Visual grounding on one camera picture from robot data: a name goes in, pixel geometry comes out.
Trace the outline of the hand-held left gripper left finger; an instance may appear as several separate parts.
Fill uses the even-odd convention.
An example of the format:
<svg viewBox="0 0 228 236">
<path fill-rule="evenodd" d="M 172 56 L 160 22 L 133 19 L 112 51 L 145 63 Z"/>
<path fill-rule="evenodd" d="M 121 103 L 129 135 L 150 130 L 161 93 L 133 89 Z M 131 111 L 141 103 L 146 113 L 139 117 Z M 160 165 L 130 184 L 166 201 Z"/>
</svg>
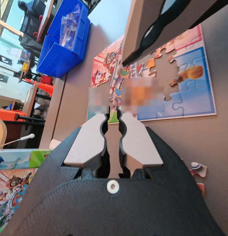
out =
<svg viewBox="0 0 228 236">
<path fill-rule="evenodd" d="M 108 119 L 109 114 L 96 114 L 81 126 L 64 159 L 64 165 L 90 169 L 97 178 L 108 178 L 110 155 L 105 137 Z"/>
</svg>

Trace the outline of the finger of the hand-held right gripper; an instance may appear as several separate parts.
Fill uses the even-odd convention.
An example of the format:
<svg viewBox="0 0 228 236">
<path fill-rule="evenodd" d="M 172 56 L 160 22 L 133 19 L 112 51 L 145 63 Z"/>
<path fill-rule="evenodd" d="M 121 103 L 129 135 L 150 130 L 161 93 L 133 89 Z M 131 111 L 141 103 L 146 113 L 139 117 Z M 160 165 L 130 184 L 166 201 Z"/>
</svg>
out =
<svg viewBox="0 0 228 236">
<path fill-rule="evenodd" d="M 133 0 L 131 2 L 122 44 L 122 64 L 136 62 L 170 41 L 164 29 L 160 30 L 162 35 L 157 36 L 160 39 L 155 40 L 156 43 L 150 40 L 146 46 L 142 45 L 145 34 L 147 36 L 150 34 L 154 23 L 161 16 L 164 4 L 165 0 Z"/>
<path fill-rule="evenodd" d="M 142 45 L 146 46 L 150 40 L 154 40 L 156 43 L 155 40 L 160 39 L 157 36 L 162 35 L 160 30 L 164 29 L 168 33 L 166 37 L 171 41 L 188 29 L 194 28 L 227 4 L 228 0 L 166 0 L 161 16 L 154 23 L 150 34 L 148 36 L 145 34 Z"/>
</svg>

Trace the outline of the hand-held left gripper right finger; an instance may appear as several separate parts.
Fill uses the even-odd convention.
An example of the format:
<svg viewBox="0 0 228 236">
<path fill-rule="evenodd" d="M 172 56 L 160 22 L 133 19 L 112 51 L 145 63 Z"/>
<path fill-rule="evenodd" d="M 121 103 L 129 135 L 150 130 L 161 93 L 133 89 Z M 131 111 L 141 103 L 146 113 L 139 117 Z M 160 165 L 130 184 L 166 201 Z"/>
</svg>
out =
<svg viewBox="0 0 228 236">
<path fill-rule="evenodd" d="M 119 161 L 123 173 L 120 178 L 130 178 L 135 170 L 162 167 L 163 161 L 154 145 L 146 127 L 130 113 L 118 109 Z"/>
</svg>

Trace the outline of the striped purple puzzle piece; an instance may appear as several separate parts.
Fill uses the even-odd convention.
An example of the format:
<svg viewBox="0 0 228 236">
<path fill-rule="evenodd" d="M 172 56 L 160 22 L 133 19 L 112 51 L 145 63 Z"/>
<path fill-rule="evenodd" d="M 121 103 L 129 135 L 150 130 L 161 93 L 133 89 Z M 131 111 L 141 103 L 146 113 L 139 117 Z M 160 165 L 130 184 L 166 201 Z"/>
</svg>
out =
<svg viewBox="0 0 228 236">
<path fill-rule="evenodd" d="M 113 91 L 116 88 L 119 89 L 122 81 L 125 78 L 129 77 L 130 77 L 130 70 L 128 70 L 128 66 L 123 66 L 122 63 L 116 63 L 111 73 L 111 79 L 109 82 L 110 84 L 109 94 L 113 94 Z"/>
</svg>

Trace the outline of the partly assembled cartoon jigsaw puzzle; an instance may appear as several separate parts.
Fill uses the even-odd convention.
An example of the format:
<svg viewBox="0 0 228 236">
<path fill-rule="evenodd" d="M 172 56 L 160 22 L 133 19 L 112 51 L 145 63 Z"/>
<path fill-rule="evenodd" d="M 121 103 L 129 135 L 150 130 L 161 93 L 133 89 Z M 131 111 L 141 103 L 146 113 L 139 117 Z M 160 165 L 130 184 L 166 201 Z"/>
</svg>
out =
<svg viewBox="0 0 228 236">
<path fill-rule="evenodd" d="M 124 36 L 109 45 L 93 59 L 90 87 L 110 82 L 116 63 L 120 63 Z M 163 68 L 171 75 L 165 84 L 162 111 L 156 114 L 134 114 L 139 121 L 174 119 L 216 115 L 212 82 L 207 62 L 201 25 L 187 30 L 180 36 L 161 46 L 142 60 L 128 66 L 130 77 L 156 77 L 157 59 L 165 55 Z M 117 106 L 121 103 L 121 86 L 110 94 L 111 111 L 109 124 L 117 124 Z"/>
</svg>

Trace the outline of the white and blue puzzle piece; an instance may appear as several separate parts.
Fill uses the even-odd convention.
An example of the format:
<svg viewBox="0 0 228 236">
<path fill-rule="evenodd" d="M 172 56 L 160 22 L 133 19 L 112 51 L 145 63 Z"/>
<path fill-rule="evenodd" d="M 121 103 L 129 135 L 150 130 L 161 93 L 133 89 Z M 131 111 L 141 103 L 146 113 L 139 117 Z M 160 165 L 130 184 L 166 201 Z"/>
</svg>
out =
<svg viewBox="0 0 228 236">
<path fill-rule="evenodd" d="M 207 175 L 207 166 L 204 166 L 200 163 L 197 162 L 192 162 L 191 163 L 192 169 L 190 170 L 190 173 L 194 175 L 198 175 L 201 178 L 205 178 Z"/>
</svg>

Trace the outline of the clear plastic bag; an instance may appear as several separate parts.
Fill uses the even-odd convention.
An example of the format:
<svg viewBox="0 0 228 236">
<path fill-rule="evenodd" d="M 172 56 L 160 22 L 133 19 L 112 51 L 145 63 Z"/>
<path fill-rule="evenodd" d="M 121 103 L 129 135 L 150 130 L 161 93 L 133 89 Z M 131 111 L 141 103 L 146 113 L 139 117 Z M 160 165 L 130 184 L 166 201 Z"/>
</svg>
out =
<svg viewBox="0 0 228 236">
<path fill-rule="evenodd" d="M 80 21 L 81 8 L 77 4 L 73 12 L 62 17 L 59 44 L 72 50 L 78 23 Z"/>
</svg>

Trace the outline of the orange traffic cone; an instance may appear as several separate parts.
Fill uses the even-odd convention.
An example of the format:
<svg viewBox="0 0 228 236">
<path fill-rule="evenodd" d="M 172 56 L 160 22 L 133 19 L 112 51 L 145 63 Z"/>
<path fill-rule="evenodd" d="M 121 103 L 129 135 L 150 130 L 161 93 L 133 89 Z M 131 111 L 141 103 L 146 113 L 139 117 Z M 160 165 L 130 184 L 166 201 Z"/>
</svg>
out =
<svg viewBox="0 0 228 236">
<path fill-rule="evenodd" d="M 37 81 L 33 81 L 31 79 L 27 79 L 25 78 L 24 79 L 25 81 L 29 82 L 30 84 L 37 84 L 38 85 L 38 88 L 42 89 L 43 91 L 47 92 L 50 97 L 52 97 L 52 94 L 53 94 L 53 90 L 54 90 L 54 86 L 55 85 L 47 85 L 47 84 L 43 84 L 43 83 L 40 83 L 40 82 L 37 82 Z"/>
</svg>

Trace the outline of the cartoon puzzle box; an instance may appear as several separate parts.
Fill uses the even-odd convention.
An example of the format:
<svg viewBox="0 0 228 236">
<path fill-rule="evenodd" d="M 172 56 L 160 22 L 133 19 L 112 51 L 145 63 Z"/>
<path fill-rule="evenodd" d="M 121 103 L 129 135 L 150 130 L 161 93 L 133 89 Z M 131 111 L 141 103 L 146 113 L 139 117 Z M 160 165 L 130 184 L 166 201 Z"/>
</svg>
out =
<svg viewBox="0 0 228 236">
<path fill-rule="evenodd" d="M 0 149 L 0 233 L 20 205 L 40 165 L 53 149 Z"/>
</svg>

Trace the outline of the blue storage bin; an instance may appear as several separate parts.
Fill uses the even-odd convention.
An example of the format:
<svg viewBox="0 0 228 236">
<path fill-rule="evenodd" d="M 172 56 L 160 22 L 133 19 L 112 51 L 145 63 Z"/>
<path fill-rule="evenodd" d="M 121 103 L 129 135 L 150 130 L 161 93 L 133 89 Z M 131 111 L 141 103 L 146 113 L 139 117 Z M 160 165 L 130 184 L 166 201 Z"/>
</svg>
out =
<svg viewBox="0 0 228 236">
<path fill-rule="evenodd" d="M 74 45 L 68 49 L 59 44 L 62 17 L 80 7 L 80 18 L 74 36 Z M 56 78 L 62 77 L 83 61 L 89 33 L 88 8 L 80 0 L 63 0 L 45 36 L 37 71 Z"/>
</svg>

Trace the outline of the black frame desk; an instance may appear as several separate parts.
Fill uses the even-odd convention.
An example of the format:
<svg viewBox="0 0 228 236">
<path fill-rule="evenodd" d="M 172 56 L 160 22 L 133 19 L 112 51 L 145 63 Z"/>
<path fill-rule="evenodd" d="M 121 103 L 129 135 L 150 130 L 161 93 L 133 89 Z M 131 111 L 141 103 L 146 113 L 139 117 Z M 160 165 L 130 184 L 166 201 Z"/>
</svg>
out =
<svg viewBox="0 0 228 236">
<path fill-rule="evenodd" d="M 17 148 L 39 148 L 42 133 L 45 126 L 45 120 L 41 119 L 41 117 L 38 115 L 36 115 L 36 117 L 26 117 L 20 116 L 18 113 L 15 114 L 14 120 L 19 121 L 23 118 L 24 120 L 21 128 L 20 138 L 29 134 L 34 134 L 35 137 L 24 141 L 19 141 Z"/>
</svg>

